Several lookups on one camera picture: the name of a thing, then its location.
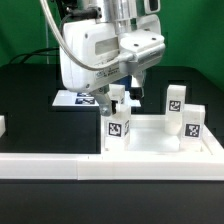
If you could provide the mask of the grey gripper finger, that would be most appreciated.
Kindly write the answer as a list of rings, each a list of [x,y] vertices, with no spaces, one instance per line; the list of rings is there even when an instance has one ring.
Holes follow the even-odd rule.
[[[135,76],[131,77],[131,87],[129,90],[130,98],[132,100],[140,100],[144,97],[144,84],[145,84],[146,72],[141,71]]]
[[[94,90],[91,93],[99,105],[100,114],[105,117],[109,117],[116,113],[116,102],[110,99],[108,95],[109,90],[109,86],[106,85]]]

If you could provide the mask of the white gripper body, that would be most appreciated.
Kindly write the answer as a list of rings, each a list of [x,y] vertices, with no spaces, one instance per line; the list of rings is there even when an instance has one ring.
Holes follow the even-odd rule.
[[[137,19],[137,30],[155,32],[161,35],[157,15]],[[120,54],[119,42],[127,33],[117,35],[112,23],[97,24],[94,19],[70,22],[63,27],[63,37],[72,53],[88,66],[102,66]],[[119,60],[105,70],[90,71],[74,63],[60,50],[62,81],[66,89],[73,92],[90,93],[127,75],[119,70]]]

